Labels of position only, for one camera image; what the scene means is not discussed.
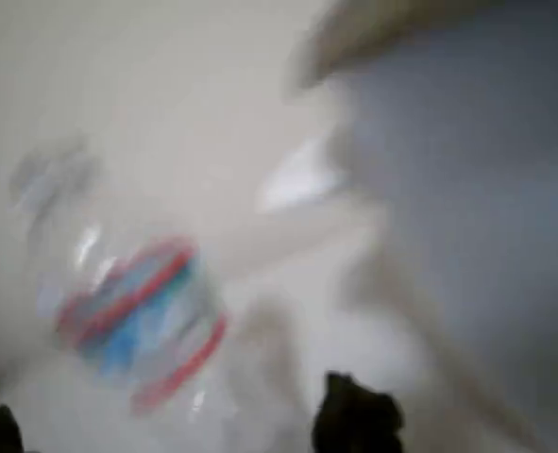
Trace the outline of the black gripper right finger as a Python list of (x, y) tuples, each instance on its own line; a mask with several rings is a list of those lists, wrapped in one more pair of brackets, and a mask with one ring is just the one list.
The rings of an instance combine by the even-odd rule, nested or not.
[(359, 384), (352, 375), (329, 371), (313, 420), (315, 453), (401, 453), (404, 416), (386, 393)]

